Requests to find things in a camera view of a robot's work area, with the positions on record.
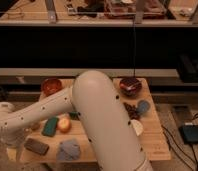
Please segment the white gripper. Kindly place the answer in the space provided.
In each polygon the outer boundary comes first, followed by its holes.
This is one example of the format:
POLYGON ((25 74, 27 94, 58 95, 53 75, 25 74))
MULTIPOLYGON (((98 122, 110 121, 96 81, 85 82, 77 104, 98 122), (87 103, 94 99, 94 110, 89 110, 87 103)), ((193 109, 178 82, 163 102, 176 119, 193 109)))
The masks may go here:
POLYGON ((25 139, 25 133, 22 129, 9 133, 1 137, 1 142, 7 147, 6 153, 8 159, 12 162, 17 161, 17 150, 14 148, 19 147, 25 139))

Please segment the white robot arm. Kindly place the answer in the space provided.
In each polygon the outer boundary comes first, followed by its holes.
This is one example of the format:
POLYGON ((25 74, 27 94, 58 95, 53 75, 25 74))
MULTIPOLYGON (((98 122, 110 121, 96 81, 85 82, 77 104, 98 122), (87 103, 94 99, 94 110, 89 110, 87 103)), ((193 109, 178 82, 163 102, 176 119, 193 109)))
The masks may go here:
POLYGON ((112 80, 86 71, 65 88, 29 107, 0 111, 0 137, 52 116, 78 113, 101 171, 153 171, 112 80))

